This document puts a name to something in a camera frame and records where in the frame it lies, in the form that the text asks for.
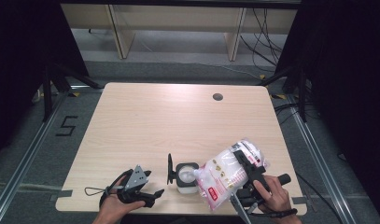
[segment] hand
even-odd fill
[[[93,224],[114,224],[132,210],[141,208],[146,205],[146,203],[143,201],[134,203],[122,203],[117,194],[114,194],[116,193],[114,191],[116,190],[113,189],[111,192],[113,194],[108,195],[103,201],[103,204],[100,207],[100,211],[97,214],[96,219],[93,221]]]
[[[282,212],[291,209],[291,204],[289,202],[289,193],[286,189],[282,188],[279,179],[275,176],[266,175],[265,181],[269,186],[271,192],[265,189],[260,181],[254,181],[254,187],[260,193],[261,197],[265,200],[265,203],[259,206],[259,209],[263,213],[269,212]],[[278,218],[273,218],[273,221],[278,224],[285,223],[301,223],[300,219],[295,216],[287,216]]]

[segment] plastic bag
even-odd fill
[[[212,211],[229,199],[233,192],[243,187],[248,180],[243,166],[233,155],[236,150],[242,150],[247,159],[257,167],[264,166],[266,169],[269,166],[261,151],[245,138],[195,170],[201,195]]]

